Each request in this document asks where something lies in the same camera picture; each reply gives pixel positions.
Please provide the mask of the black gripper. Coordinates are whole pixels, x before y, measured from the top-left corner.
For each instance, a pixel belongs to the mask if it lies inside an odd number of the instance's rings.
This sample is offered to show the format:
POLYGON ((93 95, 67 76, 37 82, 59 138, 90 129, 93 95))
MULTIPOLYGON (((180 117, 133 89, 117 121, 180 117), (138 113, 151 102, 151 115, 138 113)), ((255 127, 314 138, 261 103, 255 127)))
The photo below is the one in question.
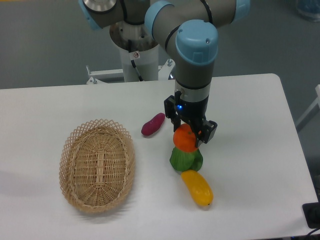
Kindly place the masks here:
POLYGON ((205 120, 209 97, 197 102, 182 99, 182 92, 176 91, 164 100, 165 117, 170 119, 175 132, 181 125, 181 120, 188 123, 196 136, 195 147, 207 144, 215 135, 218 124, 205 120))

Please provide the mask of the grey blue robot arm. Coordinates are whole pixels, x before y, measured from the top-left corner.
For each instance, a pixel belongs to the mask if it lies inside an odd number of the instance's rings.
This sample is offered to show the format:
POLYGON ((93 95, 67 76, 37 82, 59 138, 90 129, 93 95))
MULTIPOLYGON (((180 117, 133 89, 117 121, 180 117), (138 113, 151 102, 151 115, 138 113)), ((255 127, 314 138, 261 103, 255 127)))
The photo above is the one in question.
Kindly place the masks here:
POLYGON ((166 0, 79 1, 92 29, 118 25, 130 52, 142 52, 156 42, 173 59, 175 90, 164 101, 165 116, 175 130, 187 123, 195 146, 208 143, 218 126, 205 116, 218 53, 217 29, 245 17, 250 5, 248 0, 190 0, 180 6, 166 0))

